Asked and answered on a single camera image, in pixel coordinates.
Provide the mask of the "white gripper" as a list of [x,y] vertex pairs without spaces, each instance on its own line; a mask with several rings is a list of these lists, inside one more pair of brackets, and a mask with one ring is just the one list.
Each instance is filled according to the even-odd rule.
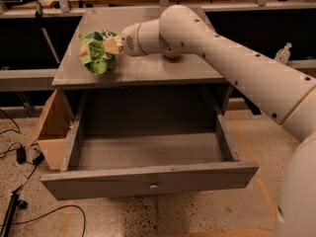
[[160,36],[159,20],[128,26],[121,32],[121,38],[104,38],[103,46],[107,53],[120,54],[124,50],[129,56],[165,53],[169,47]]

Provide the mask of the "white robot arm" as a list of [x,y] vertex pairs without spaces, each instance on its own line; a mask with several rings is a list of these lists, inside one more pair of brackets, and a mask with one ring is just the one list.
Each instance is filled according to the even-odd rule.
[[130,56],[195,54],[300,141],[284,173],[274,237],[316,237],[316,79],[218,35],[192,9],[104,38],[105,51]]

